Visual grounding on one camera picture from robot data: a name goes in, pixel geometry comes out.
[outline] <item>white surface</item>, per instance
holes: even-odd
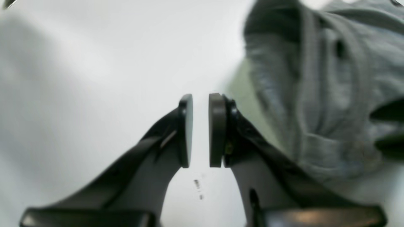
[[[251,0],[20,0],[0,18],[0,226],[83,187],[183,94],[191,167],[170,183],[165,227],[241,227],[230,169],[208,167],[208,94],[243,58]],[[197,189],[194,179],[200,181]]]

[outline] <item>dark spot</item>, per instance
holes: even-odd
[[[335,49],[336,49],[337,56],[339,58],[342,58],[344,56],[344,44],[342,43],[341,40],[339,40],[337,42]]]
[[[250,189],[250,204],[253,208],[259,207],[258,195],[254,189]]]
[[[195,182],[196,188],[197,188],[197,189],[200,189],[199,181],[198,181],[198,180],[194,180],[194,182]]]

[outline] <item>gray fabric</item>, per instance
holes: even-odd
[[[315,178],[356,177],[382,162],[373,143],[400,126],[368,116],[404,95],[403,19],[389,0],[253,7],[244,36],[262,111],[281,149]]]

